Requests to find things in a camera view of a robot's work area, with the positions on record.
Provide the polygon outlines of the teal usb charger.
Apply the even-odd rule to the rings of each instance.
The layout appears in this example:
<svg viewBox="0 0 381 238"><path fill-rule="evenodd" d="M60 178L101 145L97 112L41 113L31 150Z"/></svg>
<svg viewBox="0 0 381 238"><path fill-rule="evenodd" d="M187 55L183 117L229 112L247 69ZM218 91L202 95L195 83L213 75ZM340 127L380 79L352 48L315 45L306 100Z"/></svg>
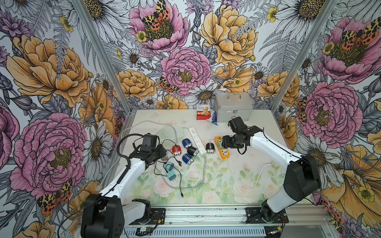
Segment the teal usb charger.
<svg viewBox="0 0 381 238"><path fill-rule="evenodd" d="M169 171L173 170L174 164L171 163L171 162L168 162L168 163L165 164L164 168L165 168L166 171L169 172Z"/></svg>
<svg viewBox="0 0 381 238"><path fill-rule="evenodd" d="M174 171L168 171L167 178L169 179L169 181L173 181L176 178L176 174L174 173Z"/></svg>

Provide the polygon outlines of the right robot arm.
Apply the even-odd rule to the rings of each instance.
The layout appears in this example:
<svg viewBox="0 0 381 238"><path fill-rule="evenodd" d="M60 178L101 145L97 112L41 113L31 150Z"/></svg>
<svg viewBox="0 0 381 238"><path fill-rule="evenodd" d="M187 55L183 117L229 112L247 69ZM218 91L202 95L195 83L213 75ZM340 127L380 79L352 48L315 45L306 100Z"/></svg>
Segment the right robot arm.
<svg viewBox="0 0 381 238"><path fill-rule="evenodd" d="M241 117L236 117L228 122L232 136L222 138L225 149L244 149L239 154L243 155L248 147L258 149L285 172L283 187L272 197L262 203L259 215L266 223L274 222L281 211L302 201L314 191L321 189L322 183L315 158L310 155L301 155L271 139L264 129L257 126L247 126Z"/></svg>

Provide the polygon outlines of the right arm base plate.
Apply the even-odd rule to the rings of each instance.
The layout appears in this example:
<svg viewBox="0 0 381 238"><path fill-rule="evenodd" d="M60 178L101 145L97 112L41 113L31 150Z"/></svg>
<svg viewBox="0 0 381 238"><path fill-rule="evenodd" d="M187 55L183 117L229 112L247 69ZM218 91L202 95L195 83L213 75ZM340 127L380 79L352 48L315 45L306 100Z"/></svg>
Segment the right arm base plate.
<svg viewBox="0 0 381 238"><path fill-rule="evenodd" d="M287 224L289 223L285 209L278 213L262 207L247 207L246 224Z"/></svg>

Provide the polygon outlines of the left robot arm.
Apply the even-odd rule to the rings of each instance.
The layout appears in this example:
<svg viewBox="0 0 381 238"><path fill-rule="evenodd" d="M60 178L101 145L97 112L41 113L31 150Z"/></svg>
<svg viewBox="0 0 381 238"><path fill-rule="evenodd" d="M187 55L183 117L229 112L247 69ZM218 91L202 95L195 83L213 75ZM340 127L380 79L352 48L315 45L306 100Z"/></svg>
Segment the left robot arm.
<svg viewBox="0 0 381 238"><path fill-rule="evenodd" d="M124 170L98 194L89 195L85 200L80 229L83 238L119 238L126 225L153 220L150 201L134 199L127 205L123 202L135 181L166 155L166 149L158 136L140 134L142 144L126 156L120 146L129 137L123 137L116 147L117 154L127 162Z"/></svg>

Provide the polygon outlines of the red electric shaver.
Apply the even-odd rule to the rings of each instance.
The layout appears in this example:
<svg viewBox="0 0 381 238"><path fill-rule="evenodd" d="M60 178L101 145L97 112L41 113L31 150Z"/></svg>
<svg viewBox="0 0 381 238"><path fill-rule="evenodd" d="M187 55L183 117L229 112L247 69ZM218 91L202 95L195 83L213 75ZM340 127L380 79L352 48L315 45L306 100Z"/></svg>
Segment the red electric shaver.
<svg viewBox="0 0 381 238"><path fill-rule="evenodd" d="M174 156L179 156L179 155L181 155L181 153L182 153L182 151L181 151L181 147L179 145L174 145L172 147L172 154Z"/></svg>

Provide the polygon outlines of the dark blue electric shaver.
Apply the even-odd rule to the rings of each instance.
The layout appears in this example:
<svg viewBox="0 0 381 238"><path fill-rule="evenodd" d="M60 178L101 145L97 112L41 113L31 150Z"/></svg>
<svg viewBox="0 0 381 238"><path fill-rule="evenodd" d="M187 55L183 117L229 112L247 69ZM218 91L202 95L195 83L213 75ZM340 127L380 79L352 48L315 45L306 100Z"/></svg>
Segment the dark blue electric shaver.
<svg viewBox="0 0 381 238"><path fill-rule="evenodd" d="M187 165L190 165L194 162L193 156L187 153L182 156L182 160Z"/></svg>

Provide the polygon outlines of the white power strip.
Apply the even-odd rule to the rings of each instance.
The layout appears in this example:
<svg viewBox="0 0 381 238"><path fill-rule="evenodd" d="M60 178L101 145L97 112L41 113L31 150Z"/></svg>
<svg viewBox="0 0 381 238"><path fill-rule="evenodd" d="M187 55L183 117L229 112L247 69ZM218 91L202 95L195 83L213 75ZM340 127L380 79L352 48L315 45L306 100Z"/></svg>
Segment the white power strip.
<svg viewBox="0 0 381 238"><path fill-rule="evenodd" d="M203 144L201 138L199 137L196 129L194 127L191 127L191 128L189 128L189 132L190 132L190 135L192 136L193 141L194 141L197 149L199 150L200 154L206 154L206 149L205 149L204 144Z"/></svg>

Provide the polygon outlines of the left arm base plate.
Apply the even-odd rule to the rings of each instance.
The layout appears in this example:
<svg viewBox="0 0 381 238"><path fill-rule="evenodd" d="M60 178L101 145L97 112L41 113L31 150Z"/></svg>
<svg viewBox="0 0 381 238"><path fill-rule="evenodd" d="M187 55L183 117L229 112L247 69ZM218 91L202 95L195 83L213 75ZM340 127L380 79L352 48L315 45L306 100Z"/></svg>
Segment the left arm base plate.
<svg viewBox="0 0 381 238"><path fill-rule="evenodd" d="M125 225L163 225L165 222L165 208L128 208L124 207Z"/></svg>

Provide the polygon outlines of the orange power strip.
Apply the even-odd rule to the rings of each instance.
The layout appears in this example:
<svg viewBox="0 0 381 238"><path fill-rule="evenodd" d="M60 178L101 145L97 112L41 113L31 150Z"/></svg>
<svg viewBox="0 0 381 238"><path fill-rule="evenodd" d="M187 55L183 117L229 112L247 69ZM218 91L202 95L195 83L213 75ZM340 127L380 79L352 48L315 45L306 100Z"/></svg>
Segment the orange power strip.
<svg viewBox="0 0 381 238"><path fill-rule="evenodd" d="M228 149L226 149L222 146L222 137L221 136L215 137L214 143L215 143L216 148L219 152L220 158L222 160L228 159L230 157L230 153L229 153Z"/></svg>

